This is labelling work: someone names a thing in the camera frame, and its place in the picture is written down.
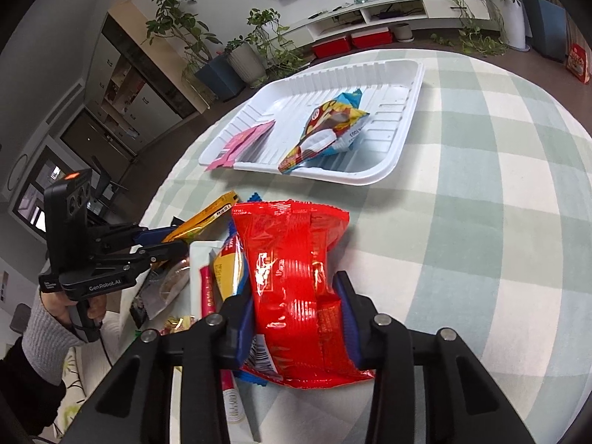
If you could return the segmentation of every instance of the gray pot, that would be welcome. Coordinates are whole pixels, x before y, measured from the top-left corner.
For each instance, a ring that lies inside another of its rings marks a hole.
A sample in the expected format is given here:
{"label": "gray pot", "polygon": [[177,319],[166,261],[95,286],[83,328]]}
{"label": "gray pot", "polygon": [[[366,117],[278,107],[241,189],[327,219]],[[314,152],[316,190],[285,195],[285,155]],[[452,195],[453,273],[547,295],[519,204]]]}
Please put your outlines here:
{"label": "gray pot", "polygon": [[228,55],[228,63],[245,83],[253,84],[265,76],[265,67],[261,59],[248,43],[243,43],[231,51]]}
{"label": "gray pot", "polygon": [[243,80],[229,65],[226,54],[215,57],[196,71],[195,76],[223,102],[236,97],[245,88]]}
{"label": "gray pot", "polygon": [[567,16],[565,10],[546,0],[522,0],[532,31],[532,46],[544,57],[565,61]]}

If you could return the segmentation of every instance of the device handle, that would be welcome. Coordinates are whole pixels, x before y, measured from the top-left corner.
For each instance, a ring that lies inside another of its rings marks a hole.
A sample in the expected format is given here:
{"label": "device handle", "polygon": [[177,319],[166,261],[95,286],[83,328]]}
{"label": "device handle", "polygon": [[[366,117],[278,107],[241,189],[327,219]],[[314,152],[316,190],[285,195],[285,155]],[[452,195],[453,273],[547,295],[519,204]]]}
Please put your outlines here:
{"label": "device handle", "polygon": [[88,309],[90,303],[88,300],[80,301],[76,306],[68,308],[70,320],[74,327],[74,333],[84,342],[94,342],[101,336],[101,323],[97,324],[94,319],[89,319]]}

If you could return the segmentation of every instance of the blue planter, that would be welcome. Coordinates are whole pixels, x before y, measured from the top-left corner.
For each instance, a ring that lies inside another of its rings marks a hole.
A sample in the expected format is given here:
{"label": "blue planter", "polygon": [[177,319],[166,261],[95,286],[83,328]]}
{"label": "blue planter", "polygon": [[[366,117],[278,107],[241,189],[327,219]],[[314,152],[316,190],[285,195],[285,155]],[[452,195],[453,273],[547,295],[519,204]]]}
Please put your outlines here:
{"label": "blue planter", "polygon": [[230,66],[227,58],[226,54],[219,55],[195,72],[197,79],[223,102],[236,97],[245,89],[245,83]]}
{"label": "blue planter", "polygon": [[544,57],[565,61],[567,16],[565,10],[546,0],[522,0],[531,24],[532,46]]}

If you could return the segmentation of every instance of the red box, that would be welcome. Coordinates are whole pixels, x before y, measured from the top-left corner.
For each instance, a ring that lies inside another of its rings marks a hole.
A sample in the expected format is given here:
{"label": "red box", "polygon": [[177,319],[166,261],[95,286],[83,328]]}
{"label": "red box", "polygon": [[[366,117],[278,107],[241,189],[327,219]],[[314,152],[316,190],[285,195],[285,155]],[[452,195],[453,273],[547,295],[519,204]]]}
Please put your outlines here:
{"label": "red box", "polygon": [[337,37],[332,40],[313,45],[313,52],[317,58],[332,57],[335,55],[341,55],[341,53],[347,53],[352,49],[349,42],[349,35],[345,37]]}
{"label": "red box", "polygon": [[352,33],[351,41],[356,48],[372,48],[393,43],[393,34],[386,27],[372,28],[371,30]]}

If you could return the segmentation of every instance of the tv stand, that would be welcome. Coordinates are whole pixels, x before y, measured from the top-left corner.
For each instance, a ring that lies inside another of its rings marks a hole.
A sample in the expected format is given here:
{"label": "tv stand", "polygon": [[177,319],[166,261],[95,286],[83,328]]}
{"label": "tv stand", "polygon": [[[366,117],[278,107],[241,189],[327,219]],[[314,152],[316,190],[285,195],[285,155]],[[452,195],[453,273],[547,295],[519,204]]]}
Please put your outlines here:
{"label": "tv stand", "polygon": [[[464,0],[477,20],[490,20],[487,0]],[[461,9],[452,0],[372,0],[305,18],[285,37],[297,48],[372,26],[409,23],[412,29],[460,27]]]}

